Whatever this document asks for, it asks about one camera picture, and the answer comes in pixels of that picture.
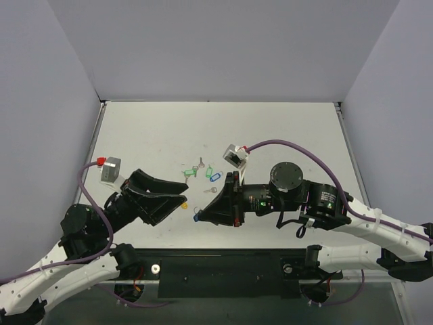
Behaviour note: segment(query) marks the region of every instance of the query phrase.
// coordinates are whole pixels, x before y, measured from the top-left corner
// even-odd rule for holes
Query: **orange wire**
[[[135,284],[135,281],[140,280],[140,278],[143,276],[144,268],[140,267],[140,274],[137,276],[137,278],[134,279],[134,289],[138,292],[141,291],[141,289]]]

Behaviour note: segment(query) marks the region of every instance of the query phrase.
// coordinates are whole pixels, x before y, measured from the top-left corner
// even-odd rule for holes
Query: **white tabletop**
[[[332,103],[208,103],[108,102],[93,159],[122,159],[120,173],[127,178],[135,169],[153,177],[185,181],[181,171],[204,163],[214,171],[233,171],[222,155],[229,144],[251,146],[267,139],[286,139],[310,150],[337,175],[344,190],[361,200],[346,142]],[[332,183],[309,158],[283,146],[259,148],[250,156],[246,183],[267,183],[273,165],[296,163],[311,181]],[[178,208],[156,227],[136,219],[114,236],[115,243],[135,248],[298,248],[310,244],[342,246],[364,243],[347,234],[307,230],[295,237],[299,225],[275,227],[278,215],[246,214],[242,227],[215,226],[193,221],[194,207],[204,208],[216,194],[204,190],[223,187],[224,178],[210,183],[206,169],[188,180],[188,209]],[[99,170],[89,170],[85,185],[99,205],[111,194],[102,186]],[[285,219],[296,217],[286,213]]]

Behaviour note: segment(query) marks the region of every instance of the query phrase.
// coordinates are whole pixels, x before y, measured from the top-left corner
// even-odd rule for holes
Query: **key tag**
[[[210,177],[209,180],[210,180],[211,182],[214,182],[214,181],[217,181],[218,179],[220,179],[221,176],[223,176],[223,172],[222,172],[222,171],[219,171],[218,173],[212,175],[212,176]]]
[[[211,176],[212,176],[212,171],[213,171],[213,169],[212,169],[212,167],[209,165],[209,167],[208,167],[207,170],[206,170],[206,177],[207,177],[207,178],[211,178]]]

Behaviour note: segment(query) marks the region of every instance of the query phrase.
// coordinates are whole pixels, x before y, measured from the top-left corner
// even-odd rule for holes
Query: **red connector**
[[[100,167],[105,163],[106,160],[107,160],[106,157],[99,157],[96,159],[96,164]]]

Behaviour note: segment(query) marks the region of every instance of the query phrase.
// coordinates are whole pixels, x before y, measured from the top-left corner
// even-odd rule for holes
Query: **purple cable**
[[[283,146],[291,147],[291,148],[303,153],[304,155],[308,156],[311,160],[313,160],[315,163],[317,163],[329,175],[329,177],[331,177],[332,181],[334,182],[335,186],[337,187],[337,191],[340,195],[341,201],[343,202],[343,205],[346,207],[346,210],[348,212],[350,212],[355,217],[358,217],[359,219],[362,219],[365,221],[370,221],[370,222],[376,222],[375,218],[367,217],[365,215],[357,213],[356,211],[354,211],[350,207],[349,202],[347,201],[346,195],[344,194],[343,187],[342,187],[341,183],[338,181],[335,174],[331,171],[331,169],[319,157],[315,156],[312,152],[309,152],[307,149],[304,149],[303,147],[301,147],[297,144],[294,144],[293,142],[289,142],[289,141],[285,141],[285,140],[267,140],[267,141],[259,142],[258,144],[254,144],[253,146],[251,146],[249,148],[246,148],[246,152],[251,153],[251,151],[253,151],[259,147],[266,146],[268,144],[281,144]],[[387,225],[388,227],[396,229],[400,232],[402,231],[402,227],[400,227],[399,225],[395,225],[389,221],[380,220],[380,223],[382,225]],[[412,235],[413,237],[425,240],[426,242],[429,242],[430,245],[433,244],[433,239],[422,236],[416,232],[412,232],[411,230],[405,229],[405,233],[408,235]]]
[[[310,299],[310,301],[313,305],[320,305],[322,307],[343,305],[344,303],[350,303],[352,300],[357,298],[361,294],[361,292],[363,292],[364,288],[365,288],[365,274],[364,274],[364,270],[362,269],[361,270],[361,285],[359,286],[358,290],[353,295],[351,295],[349,298],[341,300],[341,301],[331,301],[329,303],[324,302],[322,304],[316,303],[315,301],[312,301],[311,299]]]
[[[96,287],[98,287],[101,290],[104,290],[105,292],[109,293],[110,295],[112,295],[113,297],[115,297],[116,299],[118,299],[120,302],[122,303],[126,303],[129,307],[132,308],[159,308],[159,307],[164,307],[167,306],[169,303],[165,302],[165,303],[144,303],[144,304],[140,304],[140,303],[132,303],[130,301],[127,301],[126,299],[123,299],[121,296],[116,295],[114,292],[112,292],[110,289],[102,286],[101,284],[96,284]]]
[[[108,231],[108,243],[107,243],[107,246],[105,246],[105,248],[102,251],[100,251],[100,252],[98,252],[96,254],[93,254],[91,256],[84,257],[82,259],[73,259],[73,260],[70,260],[70,261],[56,262],[56,263],[52,263],[52,264],[49,264],[49,265],[44,265],[42,267],[42,269],[51,269],[52,267],[57,267],[57,266],[62,266],[62,265],[70,265],[70,264],[78,264],[78,263],[89,262],[89,261],[92,261],[92,260],[98,258],[101,255],[104,255],[105,253],[107,253],[110,250],[110,247],[111,247],[111,245],[113,243],[113,239],[114,239],[113,228],[110,225],[110,222],[108,221],[108,219],[107,219],[106,215],[104,214],[104,212],[101,210],[101,208],[97,205],[97,203],[91,197],[91,195],[89,194],[89,192],[86,190],[86,187],[84,186],[83,181],[82,181],[84,171],[86,169],[88,169],[89,167],[96,166],[96,165],[97,165],[97,163],[94,161],[94,162],[90,162],[90,163],[84,165],[83,167],[81,167],[81,169],[78,171],[77,181],[78,181],[78,186],[81,189],[81,191],[83,192],[84,196],[87,198],[87,200],[89,200],[90,204],[96,210],[97,214],[101,217],[102,221],[104,222],[104,224],[107,227],[107,231]],[[22,278],[23,276],[29,276],[29,275],[37,273],[39,271],[40,271],[39,268],[31,269],[30,271],[23,272],[21,274],[18,274],[17,276],[11,276],[9,278],[0,279],[0,283],[8,283],[8,282],[11,282],[11,281],[13,281],[15,279]]]

